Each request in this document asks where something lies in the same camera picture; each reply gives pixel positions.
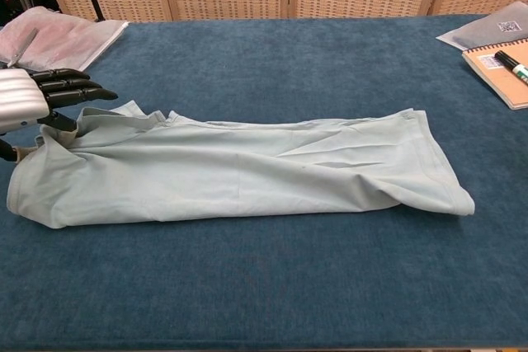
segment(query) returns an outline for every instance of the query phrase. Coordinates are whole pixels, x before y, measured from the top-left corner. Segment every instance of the sticker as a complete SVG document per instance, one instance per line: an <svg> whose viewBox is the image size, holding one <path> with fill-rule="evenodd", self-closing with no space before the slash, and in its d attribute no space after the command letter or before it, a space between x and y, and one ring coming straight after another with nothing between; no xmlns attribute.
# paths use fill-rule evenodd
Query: sticker
<svg viewBox="0 0 528 352"><path fill-rule="evenodd" d="M479 55L478 60L486 67L486 69L504 68L502 63L495 58L495 54Z"/></svg>
<svg viewBox="0 0 528 352"><path fill-rule="evenodd" d="M516 21L498 22L497 25L501 32L522 31L521 27L519 26L519 24L517 24Z"/></svg>

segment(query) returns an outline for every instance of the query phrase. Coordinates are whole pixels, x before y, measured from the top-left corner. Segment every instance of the blue table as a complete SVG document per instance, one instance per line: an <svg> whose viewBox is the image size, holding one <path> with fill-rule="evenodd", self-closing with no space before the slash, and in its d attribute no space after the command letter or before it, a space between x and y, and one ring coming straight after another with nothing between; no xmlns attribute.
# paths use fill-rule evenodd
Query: blue table
<svg viewBox="0 0 528 352"><path fill-rule="evenodd" d="M424 109L476 213L51 230L2 206L0 350L528 345L528 111L435 40L475 18L132 24L89 69L120 99L93 105L253 123Z"/></svg>

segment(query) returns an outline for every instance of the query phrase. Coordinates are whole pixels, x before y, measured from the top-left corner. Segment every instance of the transparent bag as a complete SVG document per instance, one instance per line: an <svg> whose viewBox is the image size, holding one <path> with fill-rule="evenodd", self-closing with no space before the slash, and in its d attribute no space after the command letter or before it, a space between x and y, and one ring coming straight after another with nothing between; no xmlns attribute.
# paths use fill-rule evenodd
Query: transparent bag
<svg viewBox="0 0 528 352"><path fill-rule="evenodd" d="M457 49L473 49L528 37L528 5L514 2L501 10L436 37Z"/></svg>
<svg viewBox="0 0 528 352"><path fill-rule="evenodd" d="M33 29L38 33L18 61L36 71L72 68L84 70L128 26L127 21L92 22L33 7L0 30L0 60L8 63Z"/></svg>

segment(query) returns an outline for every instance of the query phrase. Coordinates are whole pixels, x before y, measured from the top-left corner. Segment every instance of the robotic hand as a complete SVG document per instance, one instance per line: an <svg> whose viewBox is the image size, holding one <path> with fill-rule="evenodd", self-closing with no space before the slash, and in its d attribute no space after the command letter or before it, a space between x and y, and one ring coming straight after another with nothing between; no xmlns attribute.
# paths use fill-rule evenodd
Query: robotic hand
<svg viewBox="0 0 528 352"><path fill-rule="evenodd" d="M0 70L0 135L33 124L74 131L77 123L54 111L84 101L111 101L117 95L90 81L86 73L56 69L28 73L24 69ZM17 151L0 139L0 157L17 160Z"/></svg>

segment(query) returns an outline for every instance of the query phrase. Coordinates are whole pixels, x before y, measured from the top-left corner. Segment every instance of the black marker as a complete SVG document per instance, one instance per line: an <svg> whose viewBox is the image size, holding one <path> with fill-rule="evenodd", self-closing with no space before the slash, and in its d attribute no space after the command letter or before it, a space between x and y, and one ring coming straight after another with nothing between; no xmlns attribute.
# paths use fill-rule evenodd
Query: black marker
<svg viewBox="0 0 528 352"><path fill-rule="evenodd" d="M504 51L498 51L495 53L495 58L502 63L506 69L511 70L513 74L528 84L528 68L526 68L525 65L518 63Z"/></svg>

